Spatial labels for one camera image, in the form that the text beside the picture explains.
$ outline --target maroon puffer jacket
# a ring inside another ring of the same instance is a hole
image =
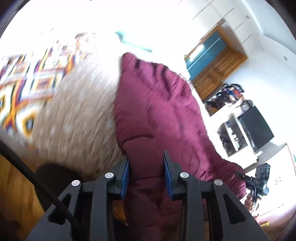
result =
[[[181,204],[171,201],[164,181],[163,150],[182,170],[202,181],[221,179],[238,198],[243,169],[222,159],[207,135],[189,85],[162,64],[126,53],[115,100],[116,136],[130,161],[124,212],[130,239],[158,241],[161,232],[180,221]]]

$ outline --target wooden furniture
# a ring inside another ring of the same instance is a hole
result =
[[[25,162],[35,171],[36,167]],[[44,214],[33,184],[0,155],[0,213],[10,223],[19,223],[14,230],[25,240],[31,229]]]
[[[185,61],[189,59],[198,46],[203,44],[216,31],[227,47],[192,80],[192,84],[202,100],[219,88],[225,79],[247,59],[247,56],[234,49],[222,27],[216,26],[185,56]]]

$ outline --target hand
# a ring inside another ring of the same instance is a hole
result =
[[[258,216],[257,210],[259,208],[259,202],[261,200],[260,197],[257,198],[256,202],[257,202],[257,206],[255,207],[255,203],[252,202],[252,195],[248,194],[247,195],[247,199],[244,201],[244,206],[246,207],[246,209],[253,215],[254,218],[256,218]]]
[[[253,211],[255,203],[252,202],[252,195],[251,194],[247,195],[247,199],[244,201],[244,206],[249,212]]]

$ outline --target metal screw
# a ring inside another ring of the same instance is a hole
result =
[[[112,177],[114,177],[114,174],[112,172],[107,172],[105,174],[105,178],[112,178]]]
[[[80,181],[79,180],[74,180],[72,183],[72,186],[76,187],[80,184]]]
[[[216,179],[216,180],[214,181],[214,183],[215,183],[217,186],[222,186],[222,184],[223,184],[223,182],[222,182],[221,180],[219,180],[219,179]]]
[[[187,178],[187,177],[189,177],[189,174],[186,173],[186,172],[181,172],[181,173],[180,173],[180,177],[182,177],[182,178]]]

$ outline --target white wall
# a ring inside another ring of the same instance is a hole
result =
[[[296,73],[296,54],[277,41],[261,35],[264,50]]]
[[[246,91],[271,128],[277,146],[296,147],[296,75],[266,52],[254,53],[227,80]]]
[[[81,32],[131,32],[144,47],[177,51],[190,28],[176,6],[170,0],[30,0],[0,38],[0,58],[44,49],[57,39],[73,40]]]
[[[265,0],[239,0],[249,9],[261,34],[277,41],[296,54],[296,40],[289,28]]]

